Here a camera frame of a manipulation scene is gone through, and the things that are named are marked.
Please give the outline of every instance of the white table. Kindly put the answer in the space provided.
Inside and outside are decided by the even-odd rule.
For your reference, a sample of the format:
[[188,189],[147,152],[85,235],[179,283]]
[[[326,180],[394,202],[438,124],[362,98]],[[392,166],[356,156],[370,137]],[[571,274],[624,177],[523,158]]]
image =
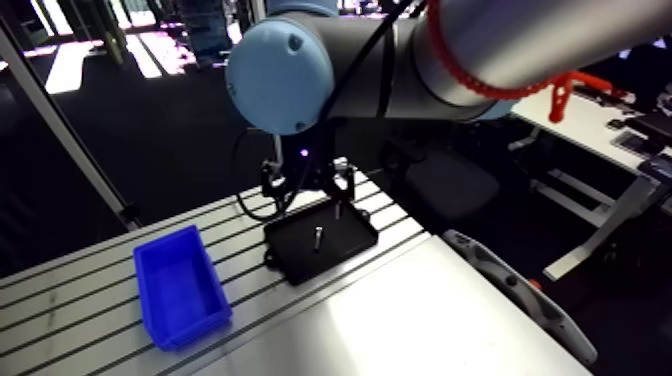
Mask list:
[[[263,226],[233,198],[5,278],[0,374],[588,374],[366,176],[355,181],[355,205],[372,214],[378,245],[299,287],[261,264]],[[273,210],[258,188],[243,195],[252,208]],[[301,193],[294,208],[322,197]],[[166,353],[142,325],[131,254],[190,224],[233,318]]]
[[[621,110],[601,107],[579,95],[572,95],[565,110],[564,120],[554,124],[548,120],[551,92],[551,88],[547,88],[521,100],[513,107],[512,113],[536,126],[535,131],[541,130],[567,140],[636,176],[630,187],[620,197],[613,199],[562,171],[549,171],[549,175],[602,204],[597,209],[589,210],[548,186],[538,187],[540,193],[597,227],[595,233],[585,243],[544,269],[547,277],[557,280],[587,259],[618,226],[641,212],[652,198],[659,197],[665,188],[637,170],[637,166],[644,159],[612,145],[611,142],[626,130],[612,130],[607,128],[606,124],[613,119],[625,119],[626,116]],[[666,148],[664,153],[672,154],[672,149]]]

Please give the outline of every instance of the office chair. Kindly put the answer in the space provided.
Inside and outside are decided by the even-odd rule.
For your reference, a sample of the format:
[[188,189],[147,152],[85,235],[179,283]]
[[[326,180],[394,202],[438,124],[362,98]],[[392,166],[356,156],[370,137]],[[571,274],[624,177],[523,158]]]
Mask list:
[[389,137],[381,152],[392,194],[434,233],[465,229],[499,193],[488,172],[453,150],[423,151]]

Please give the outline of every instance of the metal pole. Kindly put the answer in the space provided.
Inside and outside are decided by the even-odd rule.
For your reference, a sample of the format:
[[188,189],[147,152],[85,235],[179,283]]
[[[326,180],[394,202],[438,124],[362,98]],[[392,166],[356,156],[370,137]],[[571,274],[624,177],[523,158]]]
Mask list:
[[252,18],[254,23],[261,22],[266,18],[266,2],[264,0],[249,0],[252,5]]
[[0,17],[0,55],[9,64],[16,81],[26,92],[26,95],[44,118],[51,131],[61,143],[66,152],[82,171],[93,188],[100,194],[103,201],[122,221],[129,231],[138,228],[135,221],[127,221],[123,216],[125,205],[119,193],[114,189],[100,167],[84,148],[82,141],[67,124],[65,117],[56,108],[51,97],[44,89],[44,85],[28,65],[23,54],[19,52],[16,41],[11,36],[4,19]]

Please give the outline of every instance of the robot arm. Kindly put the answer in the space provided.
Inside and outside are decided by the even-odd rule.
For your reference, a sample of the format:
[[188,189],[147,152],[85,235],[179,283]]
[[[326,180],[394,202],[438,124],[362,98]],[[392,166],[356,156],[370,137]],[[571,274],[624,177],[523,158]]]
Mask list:
[[[333,3],[269,2],[273,16],[232,51],[228,89],[256,127],[291,135],[313,126],[334,83],[381,22],[336,17]],[[437,40],[468,80],[506,92],[672,31],[669,0],[429,3],[435,24],[431,17],[399,20],[349,81],[331,116],[472,121],[507,113],[515,101],[465,86],[464,77],[446,69]]]

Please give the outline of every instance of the floor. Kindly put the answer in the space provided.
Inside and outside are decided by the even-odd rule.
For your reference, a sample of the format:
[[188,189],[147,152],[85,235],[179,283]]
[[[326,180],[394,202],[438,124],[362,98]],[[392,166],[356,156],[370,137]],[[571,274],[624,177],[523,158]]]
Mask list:
[[[81,84],[68,90],[59,91],[55,84],[48,84],[58,53],[31,58],[71,125],[122,195],[138,206],[145,224],[258,185],[259,163],[272,155],[270,137],[250,138],[240,158],[244,161],[241,170],[247,173],[230,175],[232,140],[249,124],[224,90],[224,71],[189,71],[171,63],[157,64],[161,53],[149,47],[153,38],[159,42],[163,38],[161,31],[156,33],[138,36],[138,50],[131,51],[134,59],[121,68],[105,56],[82,59]],[[156,75],[156,70],[147,65],[143,69],[145,63],[138,56],[144,53],[138,51],[154,56],[150,60],[159,76],[148,77],[148,72]],[[465,136],[460,131],[456,135],[455,127],[447,122],[349,119],[338,131],[338,154],[346,155],[362,170],[372,172],[381,186],[389,187],[389,179],[379,171],[378,154],[386,135],[409,125],[415,132],[435,132],[437,147],[454,148],[450,141],[458,140],[460,152],[502,182],[502,196],[488,208],[480,229],[471,235],[525,276],[538,279],[544,291],[573,315],[600,352],[592,369],[595,374],[669,374],[672,281],[665,270],[668,260],[661,259],[663,252],[640,252],[640,248],[658,251],[661,244],[667,244],[672,229],[668,218],[654,212],[629,223],[622,235],[609,243],[616,244],[618,262],[596,257],[553,284],[541,274],[543,267],[578,245],[591,228],[526,190],[531,171],[540,161],[551,160],[547,151],[540,147],[517,155],[516,162],[504,158],[501,145],[506,137],[517,137],[513,126],[511,131],[496,129],[492,134]],[[496,152],[485,153],[484,148]],[[563,153],[569,154],[557,159],[575,160],[566,156],[576,151]],[[586,165],[591,171],[607,174],[608,167],[589,161]],[[627,177],[616,171],[600,180],[605,179],[618,189]]]

